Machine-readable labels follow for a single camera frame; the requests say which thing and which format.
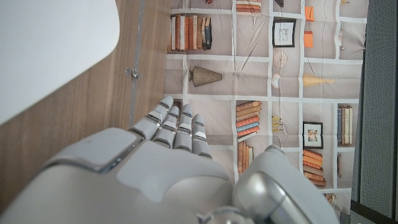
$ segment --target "cone-shaped object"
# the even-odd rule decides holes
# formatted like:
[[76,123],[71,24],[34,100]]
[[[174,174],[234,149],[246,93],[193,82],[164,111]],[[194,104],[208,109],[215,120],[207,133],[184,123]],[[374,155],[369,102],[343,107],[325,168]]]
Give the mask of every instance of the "cone-shaped object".
[[303,86],[308,87],[308,86],[313,86],[313,85],[320,85],[322,83],[334,83],[335,81],[332,79],[324,79],[324,78],[318,78],[313,75],[304,73],[303,74]]
[[189,73],[189,80],[193,81],[193,86],[198,87],[209,83],[217,82],[223,79],[220,73],[195,66]]

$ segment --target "gray panel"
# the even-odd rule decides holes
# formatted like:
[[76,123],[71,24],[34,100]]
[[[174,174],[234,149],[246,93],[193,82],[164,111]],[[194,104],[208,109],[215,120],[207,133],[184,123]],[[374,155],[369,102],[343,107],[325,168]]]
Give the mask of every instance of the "gray panel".
[[397,1],[369,1],[363,101],[360,204],[392,218]]
[[118,128],[109,128],[78,141],[53,156],[44,167],[54,164],[76,164],[100,171],[113,163],[134,142],[138,135]]
[[217,162],[146,141],[121,168],[116,178],[120,183],[140,191],[150,201],[160,202],[171,186],[183,179],[198,176],[229,180],[224,167]]

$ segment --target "stack of books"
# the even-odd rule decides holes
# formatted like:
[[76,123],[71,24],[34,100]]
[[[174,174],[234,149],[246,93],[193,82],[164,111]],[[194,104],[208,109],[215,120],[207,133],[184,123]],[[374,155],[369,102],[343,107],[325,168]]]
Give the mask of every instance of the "stack of books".
[[303,150],[304,176],[313,184],[319,187],[326,187],[326,180],[323,178],[322,162],[322,154],[310,151],[308,149]]
[[170,18],[170,50],[210,50],[211,18],[173,15]]
[[236,106],[236,131],[238,142],[255,136],[260,130],[260,101],[251,101]]
[[238,143],[238,173],[243,173],[253,161],[253,147],[246,144],[246,141]]
[[337,143],[353,143],[353,108],[339,106],[337,109]]
[[236,12],[240,14],[261,13],[261,0],[236,1]]

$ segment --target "decorative object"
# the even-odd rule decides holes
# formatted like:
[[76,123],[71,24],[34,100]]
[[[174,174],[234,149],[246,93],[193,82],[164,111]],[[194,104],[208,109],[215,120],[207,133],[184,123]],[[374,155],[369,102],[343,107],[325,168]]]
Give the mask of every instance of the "decorative object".
[[276,2],[280,7],[284,7],[284,0],[275,0],[275,2]]
[[274,47],[294,47],[295,19],[274,19],[272,25],[272,45]]
[[274,87],[277,90],[280,88],[280,76],[279,76],[279,74],[273,74],[272,75],[271,85],[272,85],[272,87]]
[[192,80],[194,87],[218,82],[222,79],[222,74],[197,66],[195,66],[193,70],[189,73],[189,81]]
[[275,68],[283,68],[287,64],[288,56],[285,52],[278,50],[274,53],[273,64]]
[[312,31],[304,31],[304,47],[313,48]]
[[315,21],[313,16],[313,6],[305,6],[305,20],[310,22]]
[[319,85],[322,83],[334,83],[335,81],[332,79],[324,79],[324,78],[318,78],[313,75],[310,75],[308,73],[303,74],[303,86],[308,87],[308,86],[313,86],[313,85]]
[[318,122],[303,122],[303,148],[323,149],[323,125]]
[[341,178],[343,176],[343,161],[341,161],[341,153],[337,155],[337,176]]
[[338,33],[338,45],[340,46],[340,50],[344,50],[344,47],[342,45],[342,40],[343,40],[343,30],[340,29]]

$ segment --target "orange paper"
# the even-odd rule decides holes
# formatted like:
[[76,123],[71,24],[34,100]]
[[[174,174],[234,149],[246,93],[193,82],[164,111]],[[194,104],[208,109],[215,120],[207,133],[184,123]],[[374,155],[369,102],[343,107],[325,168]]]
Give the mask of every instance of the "orange paper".
[[304,31],[304,47],[313,48],[312,31]]
[[305,20],[307,21],[315,21],[313,16],[313,6],[305,6]]

